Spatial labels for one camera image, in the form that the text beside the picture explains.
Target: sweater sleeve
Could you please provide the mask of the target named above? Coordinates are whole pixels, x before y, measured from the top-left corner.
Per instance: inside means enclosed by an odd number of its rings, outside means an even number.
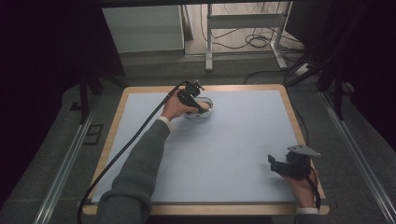
[[[323,216],[319,214],[299,214],[297,215],[298,224],[319,224],[324,223]]]
[[[112,189],[101,197],[96,223],[146,222],[169,133],[166,123],[157,119],[142,135],[114,179]]]

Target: white cabinet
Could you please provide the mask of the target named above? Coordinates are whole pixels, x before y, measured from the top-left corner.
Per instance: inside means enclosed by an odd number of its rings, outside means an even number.
[[[184,49],[180,6],[103,8],[118,53]]]

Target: aluminum profile rail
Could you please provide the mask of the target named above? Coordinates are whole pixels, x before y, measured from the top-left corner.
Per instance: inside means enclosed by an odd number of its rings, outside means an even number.
[[[389,197],[381,182],[376,178],[375,173],[373,172],[369,163],[361,153],[361,150],[355,139],[353,138],[352,134],[350,133],[347,125],[343,121],[341,121],[333,111],[333,104],[330,96],[327,93],[323,92],[320,92],[319,95],[322,97],[324,104],[326,105],[327,110],[331,115],[334,124],[336,125],[337,130],[343,137],[343,140],[346,143],[346,147],[348,148],[353,160],[355,161],[358,169],[360,170],[361,175],[365,180],[367,186],[373,193],[375,200],[378,203],[379,208],[384,214],[386,220],[388,221],[388,223],[396,223],[396,210],[392,199]]]
[[[94,95],[91,99],[90,103],[90,113],[86,121],[79,125],[78,132],[73,139],[73,142],[68,149],[66,155],[64,156],[64,160],[56,174],[55,178],[52,181],[51,186],[49,187],[49,191],[44,198],[43,203],[41,204],[40,209],[38,210],[37,216],[35,217],[34,224],[46,224],[49,223],[50,217],[52,216],[53,210],[55,209],[56,203],[58,202],[62,190],[64,189],[64,184],[69,177],[70,171],[73,167],[73,164],[76,160],[79,149],[84,140],[85,134],[88,131],[88,128],[91,125],[93,115],[96,110],[96,106],[99,103],[100,96]]]

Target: black curtain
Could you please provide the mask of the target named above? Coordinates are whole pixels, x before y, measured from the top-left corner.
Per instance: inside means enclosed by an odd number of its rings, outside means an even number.
[[[124,72],[96,4],[1,1],[0,30],[3,204],[46,137],[64,92],[80,76]]]
[[[348,42],[342,73],[355,92],[351,99],[396,150],[396,20],[394,1],[372,1]]]

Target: wooden border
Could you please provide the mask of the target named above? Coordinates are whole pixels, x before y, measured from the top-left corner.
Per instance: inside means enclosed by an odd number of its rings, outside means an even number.
[[[120,119],[128,99],[128,95],[134,92],[169,92],[173,86],[162,86],[162,87],[129,87],[126,88],[121,96],[120,104],[117,109],[116,115],[114,116],[113,123],[111,124],[110,131],[105,142],[105,146],[93,175],[92,182],[97,176],[105,169],[108,155],[114,142],[114,138],[117,129],[120,124]],[[290,123],[297,142],[299,144],[305,144],[303,134],[301,133],[298,125],[297,118],[294,115],[291,107],[289,96],[286,93],[285,88],[279,84],[270,85],[214,85],[204,86],[205,91],[279,91],[285,105],[286,111],[289,115]],[[321,196],[321,200],[326,199],[323,188],[318,185],[318,190]],[[89,199],[93,197],[95,189],[89,196]],[[83,208],[84,214],[95,215],[96,205],[85,205]],[[167,205],[153,205],[151,214],[154,216],[293,216],[295,215],[296,205],[293,203],[271,203],[271,204],[199,204],[199,205],[185,205],[185,204],[167,204]],[[320,214],[326,215],[330,212],[330,207],[327,204],[323,204],[320,207]]]

